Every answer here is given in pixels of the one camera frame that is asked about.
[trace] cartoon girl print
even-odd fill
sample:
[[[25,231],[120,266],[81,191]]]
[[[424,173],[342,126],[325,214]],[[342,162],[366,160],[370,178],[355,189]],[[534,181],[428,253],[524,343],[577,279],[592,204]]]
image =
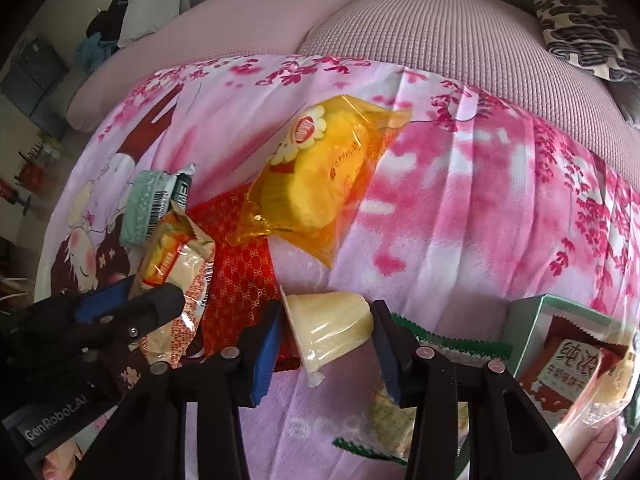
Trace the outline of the cartoon girl print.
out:
[[[69,235],[51,266],[52,295],[65,289],[87,292],[129,275],[129,255],[120,243],[120,231],[136,165],[171,125],[182,86],[177,84],[149,110],[97,178],[76,196],[67,218]]]

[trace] screw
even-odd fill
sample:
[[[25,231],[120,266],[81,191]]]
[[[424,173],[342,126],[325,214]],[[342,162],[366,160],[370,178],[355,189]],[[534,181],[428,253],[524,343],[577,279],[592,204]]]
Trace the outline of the screw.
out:
[[[149,370],[153,375],[162,375],[169,369],[169,365],[166,361],[156,361],[151,365]]]
[[[223,359],[235,359],[240,355],[240,350],[236,346],[226,346],[220,351]]]
[[[421,359],[433,359],[436,351],[430,346],[423,345],[415,351],[415,354]]]
[[[494,374],[501,374],[504,371],[504,363],[500,359],[491,359],[487,365]]]

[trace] sofa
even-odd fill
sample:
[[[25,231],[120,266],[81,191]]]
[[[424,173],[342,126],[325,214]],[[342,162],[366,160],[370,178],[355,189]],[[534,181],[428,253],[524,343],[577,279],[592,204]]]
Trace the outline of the sofa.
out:
[[[640,140],[609,90],[549,54],[532,0],[191,0],[192,7],[104,63],[66,118],[92,132],[136,84],[233,54],[358,56],[481,86],[551,121],[640,189]]]

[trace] white pillow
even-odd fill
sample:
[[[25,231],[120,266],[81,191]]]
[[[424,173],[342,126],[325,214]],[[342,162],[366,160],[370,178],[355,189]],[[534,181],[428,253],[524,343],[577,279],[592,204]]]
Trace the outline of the white pillow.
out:
[[[160,30],[180,14],[180,0],[129,0],[118,46],[128,44]]]

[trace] pink flower pattern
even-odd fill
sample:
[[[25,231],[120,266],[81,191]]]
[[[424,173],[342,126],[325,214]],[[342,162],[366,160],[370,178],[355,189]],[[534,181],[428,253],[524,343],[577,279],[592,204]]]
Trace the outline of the pink flower pattern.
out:
[[[388,83],[378,86],[380,73]],[[514,103],[436,74],[356,57],[215,58],[150,76],[107,117],[88,149],[116,150],[117,139],[177,84],[184,89],[174,118],[184,120],[181,110],[191,104],[182,101],[190,95],[205,100],[193,108],[206,110],[206,119],[184,127],[172,123],[171,138],[161,139],[153,167],[175,171],[195,162],[190,203],[228,189],[237,168],[241,182],[251,178],[264,161],[251,157],[271,142],[283,118],[327,98],[332,89],[334,94],[347,89],[383,107],[413,111],[413,122],[389,147],[366,196],[393,214],[364,209],[351,230],[375,240],[366,266],[380,283],[407,283],[404,276],[417,276],[415,248],[463,240],[463,254],[487,258],[483,272],[496,280],[502,298],[552,292],[609,315],[637,313],[640,196],[604,161]],[[321,91],[310,94],[310,88]],[[267,95],[275,96],[280,108],[261,105]],[[233,117],[225,115],[230,104]],[[236,132],[238,113],[245,109],[257,115],[240,121],[244,130]],[[225,144],[227,134],[215,135],[220,131],[237,140]],[[390,160],[402,160],[400,169],[386,168]],[[523,187],[514,187],[514,174]],[[520,232],[528,237],[523,243],[535,249],[518,253],[513,243]],[[576,276],[588,277],[592,290],[584,297],[573,297],[578,289],[568,286]],[[402,298],[404,290],[384,294]]]

